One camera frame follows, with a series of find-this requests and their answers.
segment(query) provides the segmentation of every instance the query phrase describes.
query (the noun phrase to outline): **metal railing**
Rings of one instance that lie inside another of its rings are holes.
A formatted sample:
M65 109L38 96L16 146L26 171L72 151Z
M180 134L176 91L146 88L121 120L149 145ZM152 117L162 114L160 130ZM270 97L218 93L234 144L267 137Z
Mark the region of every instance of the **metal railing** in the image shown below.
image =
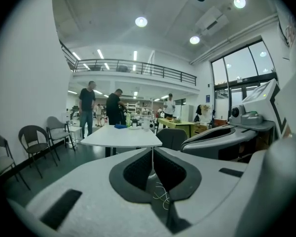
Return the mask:
M78 61L74 72L106 71L147 75L159 78L169 78L196 86L196 76L145 62L116 60L116 59L90 59Z

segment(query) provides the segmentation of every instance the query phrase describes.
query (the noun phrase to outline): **chair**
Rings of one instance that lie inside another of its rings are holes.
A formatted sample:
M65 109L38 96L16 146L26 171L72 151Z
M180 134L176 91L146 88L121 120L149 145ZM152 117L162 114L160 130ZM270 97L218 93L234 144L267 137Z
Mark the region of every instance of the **chair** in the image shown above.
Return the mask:
M40 142L38 140L37 132L40 132L42 135L44 135L46 142ZM22 141L23 137L25 139L27 147L24 145L24 143ZM54 160L56 166L58 166L57 162L56 162L56 160L54 158L54 155L53 155L53 153L52 153L52 151L50 150L50 147L49 147L47 132L43 128L41 128L41 127L39 127L37 125L24 126L19 131L19 141L20 141L21 145L23 146L23 148L25 149L25 151L29 154L29 158L30 158L30 155L31 155L33 163L34 163L34 165L35 165L35 167L36 167L36 169L37 169L37 171L38 171L41 178L43 178L43 176L42 176L42 174L41 174L41 172L40 172L40 170L39 170L39 168L38 168L38 166L37 166L37 164L35 162L35 159L34 159L35 154L37 154L37 153L39 153L39 152L41 152L41 151L48 148L50 153L51 153L51 156L53 157L53 160ZM29 146L29 143L31 143L31 142L37 142L37 143Z
M15 165L14 159L12 157L8 141L1 136L0 136L0 147L4 147L6 150L6 154L7 154L7 156L0 157L0 175L1 175L4 173L5 170L7 170L10 167L14 168L14 167L16 167L16 165ZM23 176L21 175L21 173L19 171L18 171L18 174L19 174L20 178L22 179L23 183L25 184L25 186L29 190L31 190L30 187L28 186L28 184L23 179ZM14 173L14 176L16 178L16 181L19 182L19 179L16 176L16 172Z
M52 135L51 131L54 130L54 129L65 129L65 131L64 132L59 132L59 133L56 133L56 134ZM54 146L54 140L64 139L64 138L69 136L71 144L72 144L73 149L74 149L74 143L73 143L73 139L72 139L72 137L71 137L71 135L69 133L68 124L60 122L56 117L49 117L47 119L47 132L48 132L49 138L50 138L51 143L53 144L53 146Z
M184 130L172 128L164 128L156 136L162 142L162 147L177 151L181 149L181 144L187 139Z

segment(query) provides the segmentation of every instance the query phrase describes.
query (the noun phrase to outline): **yellow table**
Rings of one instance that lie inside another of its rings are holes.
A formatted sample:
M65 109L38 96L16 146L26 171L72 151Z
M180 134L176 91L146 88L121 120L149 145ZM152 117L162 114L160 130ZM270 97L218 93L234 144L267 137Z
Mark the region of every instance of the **yellow table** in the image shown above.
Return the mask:
M188 138L194 135L195 123L186 121L181 121L181 123L174 123L172 121L167 120L166 118L158 118L158 123L161 123L169 128L182 129L186 132Z

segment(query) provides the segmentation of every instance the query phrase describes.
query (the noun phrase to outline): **bag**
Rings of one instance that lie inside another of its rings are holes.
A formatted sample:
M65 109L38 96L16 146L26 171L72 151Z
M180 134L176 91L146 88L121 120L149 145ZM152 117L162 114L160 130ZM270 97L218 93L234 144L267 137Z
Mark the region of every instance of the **bag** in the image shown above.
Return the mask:
M194 122L199 122L199 116L198 115L195 116Z

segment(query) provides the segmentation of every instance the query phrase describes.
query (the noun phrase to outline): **recessed light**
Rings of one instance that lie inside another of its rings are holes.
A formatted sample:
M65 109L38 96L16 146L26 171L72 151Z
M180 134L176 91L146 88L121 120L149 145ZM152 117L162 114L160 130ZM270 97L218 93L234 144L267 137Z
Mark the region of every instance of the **recessed light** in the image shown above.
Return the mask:
M193 36L192 38L189 39L189 42L191 42L191 44L195 45L199 43L199 37L198 36Z
M246 6L246 0L233 0L233 3L239 9L242 9L243 7Z
M102 95L103 93L97 91L97 90L93 90L94 92L97 92L98 94Z
M101 50L97 50L98 51L98 53L99 53L99 56L101 57L101 59L104 59L104 57L103 57L103 55L102 55L102 52L101 52Z
M80 57L77 56L77 54L75 52L73 52L73 55L75 56L75 58L77 58L79 61L81 61Z
M139 18L136 18L136 20L135 20L135 24L139 27L145 27L147 25L147 23L148 23L148 21L144 17L139 17Z

